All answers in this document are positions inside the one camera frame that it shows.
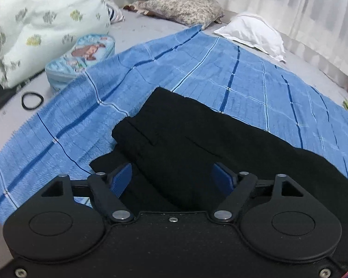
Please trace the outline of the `black pants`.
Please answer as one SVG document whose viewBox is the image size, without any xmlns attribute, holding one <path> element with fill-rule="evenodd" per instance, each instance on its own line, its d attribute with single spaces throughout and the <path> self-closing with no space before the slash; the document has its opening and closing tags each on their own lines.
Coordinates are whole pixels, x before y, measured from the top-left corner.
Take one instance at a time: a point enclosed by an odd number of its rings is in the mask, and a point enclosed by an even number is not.
<svg viewBox="0 0 348 278">
<path fill-rule="evenodd" d="M 112 137 L 114 149 L 90 167 L 111 173 L 132 164 L 122 199 L 133 213 L 214 210 L 225 199 L 210 176 L 215 163 L 262 180 L 286 174 L 337 216 L 343 235 L 335 258 L 348 265 L 348 179 L 325 158 L 164 88 Z"/>
</svg>

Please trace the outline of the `cartoon print zip pouch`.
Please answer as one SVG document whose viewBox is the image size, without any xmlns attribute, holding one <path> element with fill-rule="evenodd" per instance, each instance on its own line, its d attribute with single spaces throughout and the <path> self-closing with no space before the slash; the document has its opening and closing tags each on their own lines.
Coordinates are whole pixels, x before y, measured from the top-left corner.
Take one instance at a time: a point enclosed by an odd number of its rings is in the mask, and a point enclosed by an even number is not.
<svg viewBox="0 0 348 278">
<path fill-rule="evenodd" d="M 45 66 L 51 88 L 64 89 L 87 68 L 115 54 L 115 39 L 110 35 L 88 34 L 77 39 L 71 50 Z"/>
</svg>

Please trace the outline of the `white pillow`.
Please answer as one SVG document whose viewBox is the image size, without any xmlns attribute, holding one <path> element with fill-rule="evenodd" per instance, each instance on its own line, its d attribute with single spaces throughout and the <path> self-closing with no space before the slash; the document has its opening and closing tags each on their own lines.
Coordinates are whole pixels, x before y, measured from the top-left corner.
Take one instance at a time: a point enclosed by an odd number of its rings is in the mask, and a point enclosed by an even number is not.
<svg viewBox="0 0 348 278">
<path fill-rule="evenodd" d="M 284 41 L 280 33 L 257 14 L 239 13 L 230 23 L 215 30 L 214 33 L 262 51 L 278 62 L 285 62 Z"/>
</svg>

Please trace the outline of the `white floral duvet bundle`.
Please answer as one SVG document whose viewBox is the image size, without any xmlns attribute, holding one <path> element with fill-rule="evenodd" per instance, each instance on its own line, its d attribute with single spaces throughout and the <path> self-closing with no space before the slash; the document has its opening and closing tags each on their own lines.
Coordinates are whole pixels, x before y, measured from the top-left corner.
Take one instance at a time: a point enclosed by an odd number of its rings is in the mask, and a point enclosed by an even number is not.
<svg viewBox="0 0 348 278">
<path fill-rule="evenodd" d="M 0 0 L 0 84 L 13 88 L 90 33 L 105 34 L 105 0 Z"/>
</svg>

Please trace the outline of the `striped navy white cloth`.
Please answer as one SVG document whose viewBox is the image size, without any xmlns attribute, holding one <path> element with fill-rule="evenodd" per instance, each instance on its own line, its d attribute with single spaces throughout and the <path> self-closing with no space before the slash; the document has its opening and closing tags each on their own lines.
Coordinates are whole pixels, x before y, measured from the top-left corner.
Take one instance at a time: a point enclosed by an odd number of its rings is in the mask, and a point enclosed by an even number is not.
<svg viewBox="0 0 348 278">
<path fill-rule="evenodd" d="M 111 24 L 119 23 L 125 20 L 121 8 L 119 8 L 116 3 L 114 3 L 113 1 L 106 1 L 106 6 Z"/>
</svg>

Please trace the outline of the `floral brown pillow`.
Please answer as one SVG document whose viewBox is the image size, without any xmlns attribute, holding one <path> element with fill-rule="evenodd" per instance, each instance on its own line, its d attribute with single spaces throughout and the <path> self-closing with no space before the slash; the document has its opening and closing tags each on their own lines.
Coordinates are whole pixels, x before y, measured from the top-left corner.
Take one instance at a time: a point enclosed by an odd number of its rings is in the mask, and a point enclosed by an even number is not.
<svg viewBox="0 0 348 278">
<path fill-rule="evenodd" d="M 140 0 L 125 5 L 124 9 L 187 27 L 200 25 L 202 29 L 212 23 L 219 23 L 224 16 L 222 7 L 216 0 Z"/>
</svg>

